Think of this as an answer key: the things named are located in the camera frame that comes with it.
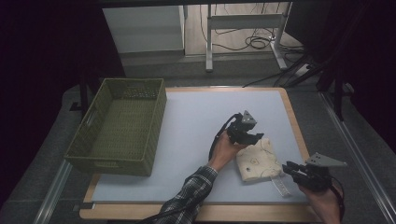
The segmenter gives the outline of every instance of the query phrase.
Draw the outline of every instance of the green plastic basket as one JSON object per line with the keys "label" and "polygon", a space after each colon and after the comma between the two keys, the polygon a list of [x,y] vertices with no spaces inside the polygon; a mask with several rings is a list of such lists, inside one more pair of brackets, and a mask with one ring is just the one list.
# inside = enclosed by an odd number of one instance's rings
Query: green plastic basket
{"label": "green plastic basket", "polygon": [[64,158],[88,174],[151,175],[165,105],[163,79],[106,78]]}

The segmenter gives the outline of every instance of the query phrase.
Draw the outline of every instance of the white cloth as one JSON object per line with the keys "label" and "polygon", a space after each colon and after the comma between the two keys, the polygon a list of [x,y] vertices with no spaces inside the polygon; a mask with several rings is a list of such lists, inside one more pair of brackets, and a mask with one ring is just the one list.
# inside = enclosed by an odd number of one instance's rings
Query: white cloth
{"label": "white cloth", "polygon": [[268,138],[248,146],[236,154],[236,163],[244,181],[280,175],[282,167]]}

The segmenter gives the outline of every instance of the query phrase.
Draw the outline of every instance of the plaid sleeve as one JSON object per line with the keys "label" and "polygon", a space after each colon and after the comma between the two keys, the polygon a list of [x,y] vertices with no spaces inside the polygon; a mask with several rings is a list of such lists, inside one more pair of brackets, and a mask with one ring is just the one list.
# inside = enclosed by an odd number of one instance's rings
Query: plaid sleeve
{"label": "plaid sleeve", "polygon": [[212,190],[213,182],[218,173],[209,166],[200,167],[193,175],[186,178],[181,191],[173,199],[163,204],[161,212],[178,209],[186,204],[195,206],[159,219],[156,224],[190,224],[198,215],[202,200]]}

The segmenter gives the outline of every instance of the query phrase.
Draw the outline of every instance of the white board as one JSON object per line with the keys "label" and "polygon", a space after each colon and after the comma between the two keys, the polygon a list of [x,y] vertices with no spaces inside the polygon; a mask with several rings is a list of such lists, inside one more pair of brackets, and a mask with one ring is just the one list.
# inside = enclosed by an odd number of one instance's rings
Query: white board
{"label": "white board", "polygon": [[[168,92],[151,176],[101,175],[93,202],[163,203],[181,189],[186,177],[207,164],[216,133],[235,113],[247,110],[257,125],[249,133],[264,133],[282,164],[302,164],[288,114],[278,91]],[[271,180],[243,182],[236,162],[219,173],[205,203],[306,202],[289,175],[282,181],[291,193],[283,198]]]}

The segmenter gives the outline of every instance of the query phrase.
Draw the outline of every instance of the hand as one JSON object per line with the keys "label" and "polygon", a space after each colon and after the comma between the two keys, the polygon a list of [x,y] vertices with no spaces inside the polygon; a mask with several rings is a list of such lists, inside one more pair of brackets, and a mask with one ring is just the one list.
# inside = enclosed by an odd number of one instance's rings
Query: hand
{"label": "hand", "polygon": [[229,161],[231,161],[239,150],[247,147],[246,145],[235,145],[230,141],[227,131],[224,131],[219,137],[213,150],[212,158],[208,166],[219,172]]}
{"label": "hand", "polygon": [[314,192],[301,185],[298,188],[306,195],[312,208],[325,224],[341,223],[337,197],[330,189],[323,192]]}

